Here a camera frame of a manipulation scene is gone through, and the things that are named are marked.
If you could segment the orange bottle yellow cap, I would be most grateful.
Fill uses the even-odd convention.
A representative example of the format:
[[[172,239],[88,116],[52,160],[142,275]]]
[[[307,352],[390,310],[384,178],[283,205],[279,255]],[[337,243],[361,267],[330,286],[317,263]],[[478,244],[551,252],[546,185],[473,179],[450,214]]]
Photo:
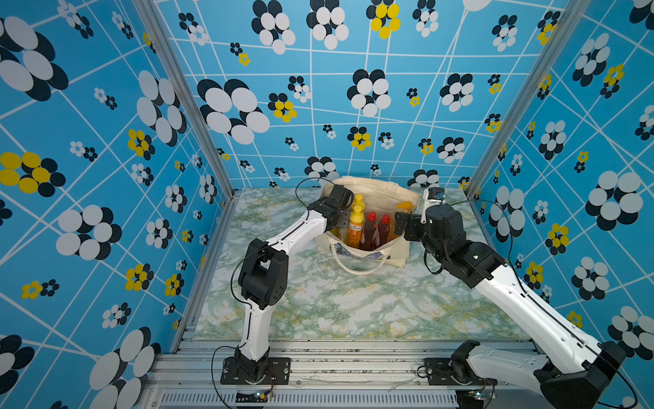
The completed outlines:
[[[347,229],[347,245],[359,248],[364,228],[364,210],[360,204],[352,207]]]
[[[352,209],[354,209],[357,206],[359,206],[360,210],[364,212],[365,202],[364,202],[364,196],[362,194],[354,195],[354,202],[352,203]]]

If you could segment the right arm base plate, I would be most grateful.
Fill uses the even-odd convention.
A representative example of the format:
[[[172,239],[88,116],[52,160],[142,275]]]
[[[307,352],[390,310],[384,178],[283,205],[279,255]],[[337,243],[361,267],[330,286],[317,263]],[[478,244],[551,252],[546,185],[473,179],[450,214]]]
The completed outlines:
[[[497,386],[497,380],[492,378],[480,378],[472,375],[468,381],[456,380],[455,372],[450,366],[449,358],[425,358],[423,360],[427,373],[427,382],[430,386],[452,386],[452,387],[491,387]]]

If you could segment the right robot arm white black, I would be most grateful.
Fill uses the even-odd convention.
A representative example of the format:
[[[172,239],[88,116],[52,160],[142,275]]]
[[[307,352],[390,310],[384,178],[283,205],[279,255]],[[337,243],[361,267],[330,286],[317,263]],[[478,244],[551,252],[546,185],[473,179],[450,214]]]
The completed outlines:
[[[400,212],[395,233],[424,248],[441,270],[494,303],[541,349],[518,354],[468,340],[450,359],[459,384],[494,379],[531,390],[555,408],[595,408],[626,358],[572,324],[529,287],[489,245],[469,240],[459,211],[432,204],[422,214]]]

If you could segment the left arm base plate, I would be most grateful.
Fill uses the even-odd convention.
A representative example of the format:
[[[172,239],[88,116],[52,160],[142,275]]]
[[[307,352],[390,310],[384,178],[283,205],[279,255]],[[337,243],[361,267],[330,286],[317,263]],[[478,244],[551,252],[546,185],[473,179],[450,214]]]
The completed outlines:
[[[291,375],[290,358],[264,358],[261,362],[237,360],[228,357],[223,361],[221,385],[287,385]]]

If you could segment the orange pump dish soap bottle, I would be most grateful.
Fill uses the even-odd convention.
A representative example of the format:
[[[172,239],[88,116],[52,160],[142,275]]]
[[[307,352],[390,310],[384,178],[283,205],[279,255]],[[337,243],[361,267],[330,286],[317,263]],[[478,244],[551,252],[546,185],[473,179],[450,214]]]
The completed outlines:
[[[414,210],[414,206],[412,202],[410,201],[405,201],[396,206],[396,211],[400,213],[412,213]]]

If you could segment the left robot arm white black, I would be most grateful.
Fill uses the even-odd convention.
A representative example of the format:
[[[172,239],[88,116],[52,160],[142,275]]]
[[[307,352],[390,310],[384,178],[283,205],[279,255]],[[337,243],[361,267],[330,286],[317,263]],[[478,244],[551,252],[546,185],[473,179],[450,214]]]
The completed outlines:
[[[287,288],[291,260],[310,241],[335,228],[352,202],[354,193],[335,185],[327,196],[309,204],[289,228],[270,239],[250,242],[238,276],[246,313],[242,339],[234,352],[243,378],[259,381],[267,371],[270,322]]]

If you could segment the dark red bottle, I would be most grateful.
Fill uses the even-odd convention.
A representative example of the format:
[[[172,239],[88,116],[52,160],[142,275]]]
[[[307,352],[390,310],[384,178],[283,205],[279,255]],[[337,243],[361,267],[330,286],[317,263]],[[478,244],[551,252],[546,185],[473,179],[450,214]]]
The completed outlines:
[[[372,211],[366,217],[364,222],[364,229],[362,234],[362,242],[360,248],[364,251],[371,252],[378,247],[377,243],[377,214]]]
[[[379,246],[386,245],[391,239],[391,217],[385,214],[378,223]]]

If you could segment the cream canvas shopping bag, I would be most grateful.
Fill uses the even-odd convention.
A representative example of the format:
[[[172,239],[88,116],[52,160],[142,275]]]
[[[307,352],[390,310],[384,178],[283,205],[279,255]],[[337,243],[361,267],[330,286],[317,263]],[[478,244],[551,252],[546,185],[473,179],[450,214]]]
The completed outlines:
[[[410,244],[393,232],[395,216],[413,213],[419,193],[394,182],[342,177],[327,182],[321,196],[329,196],[337,185],[351,191],[353,197],[347,201],[340,223],[316,238],[317,247],[354,275],[373,274],[384,265],[404,267]]]

